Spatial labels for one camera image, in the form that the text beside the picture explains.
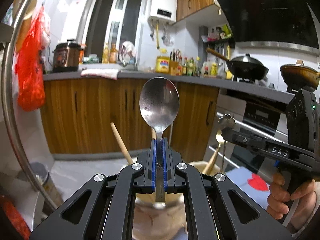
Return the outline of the person right hand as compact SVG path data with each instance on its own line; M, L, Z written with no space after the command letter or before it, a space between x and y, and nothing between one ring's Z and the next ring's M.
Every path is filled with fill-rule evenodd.
M289 226L294 232L297 232L306 226L319 207L319 182L306 181L292 194L283 188L284 184L285 179L280 173L273 175L266 211L279 220L290 210L286 203L290 200L299 200L296 211L289 222Z

